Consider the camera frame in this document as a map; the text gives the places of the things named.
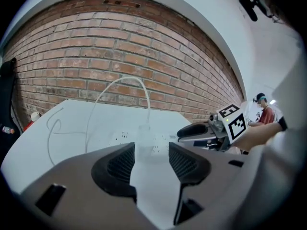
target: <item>black wristband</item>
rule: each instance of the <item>black wristband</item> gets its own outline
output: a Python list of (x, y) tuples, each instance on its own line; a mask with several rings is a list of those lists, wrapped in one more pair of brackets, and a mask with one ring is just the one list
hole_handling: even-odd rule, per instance
[(288, 127), (286, 124), (286, 121), (284, 120), (284, 118), (282, 117), (281, 119), (279, 119), (278, 123), (280, 124), (280, 126), (282, 127), (283, 131), (285, 131)]

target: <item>white bottle cap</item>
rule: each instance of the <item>white bottle cap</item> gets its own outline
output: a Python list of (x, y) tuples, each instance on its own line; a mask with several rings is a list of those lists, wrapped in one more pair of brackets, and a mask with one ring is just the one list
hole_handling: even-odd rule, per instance
[(39, 112), (33, 112), (32, 114), (31, 114), (31, 120), (33, 121), (33, 122), (35, 122), (36, 120), (38, 120), (39, 118), (40, 118), (40, 113)]

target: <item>man in red shirt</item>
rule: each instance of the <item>man in red shirt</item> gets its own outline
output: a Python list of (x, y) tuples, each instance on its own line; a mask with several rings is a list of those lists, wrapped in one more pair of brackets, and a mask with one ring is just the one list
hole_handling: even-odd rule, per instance
[(260, 125), (266, 125), (274, 122), (274, 111), (269, 107), (267, 99), (264, 93), (257, 94), (257, 104), (263, 108), (262, 115), (257, 123), (250, 123), (249, 126), (255, 127)]

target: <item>brick wall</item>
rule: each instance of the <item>brick wall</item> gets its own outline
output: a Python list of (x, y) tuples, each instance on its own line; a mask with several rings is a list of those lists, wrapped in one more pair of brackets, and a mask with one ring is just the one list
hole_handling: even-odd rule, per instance
[[(191, 122), (243, 100), (223, 54), (193, 22), (149, 0), (66, 0), (31, 18), (6, 45), (17, 58), (13, 105), (24, 126), (65, 99), (94, 101), (113, 80), (141, 78), (152, 108)], [(139, 84), (123, 81), (101, 102), (146, 107)]]

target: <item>black cap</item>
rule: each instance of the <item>black cap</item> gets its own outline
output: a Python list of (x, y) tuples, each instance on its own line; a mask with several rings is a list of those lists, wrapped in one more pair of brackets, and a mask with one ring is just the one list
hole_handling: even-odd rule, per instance
[(256, 101), (258, 101), (261, 97), (265, 96), (264, 93), (257, 94)]

